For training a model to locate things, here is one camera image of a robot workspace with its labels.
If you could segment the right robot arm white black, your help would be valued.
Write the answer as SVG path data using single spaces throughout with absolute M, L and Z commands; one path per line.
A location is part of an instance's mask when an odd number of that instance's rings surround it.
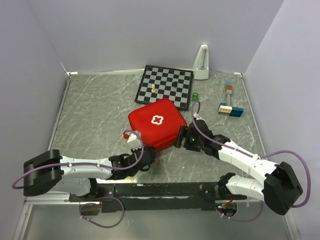
M 254 198 L 284 216 L 303 193 L 291 165 L 262 159 L 228 137 L 214 135 L 203 119 L 196 118 L 189 126 L 180 126 L 174 146 L 193 152 L 203 151 L 248 174 L 248 178 L 232 172 L 223 175 L 218 181 L 218 193 L 223 199 L 230 199 L 233 195 Z

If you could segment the black red medicine kit case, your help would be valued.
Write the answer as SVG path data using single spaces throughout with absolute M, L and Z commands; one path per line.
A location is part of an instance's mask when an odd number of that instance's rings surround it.
M 180 127 L 187 125 L 174 103 L 166 98 L 132 111 L 128 121 L 133 131 L 141 133 L 145 145 L 157 152 L 173 146 Z

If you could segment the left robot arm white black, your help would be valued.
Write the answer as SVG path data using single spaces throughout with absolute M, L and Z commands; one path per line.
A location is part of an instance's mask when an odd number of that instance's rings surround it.
M 99 195 L 98 179 L 134 177 L 148 171 L 156 156 L 156 149 L 148 146 L 103 159 L 76 159 L 62 156 L 58 149 L 48 150 L 23 164 L 23 194 L 35 197 L 56 191 L 93 201 Z

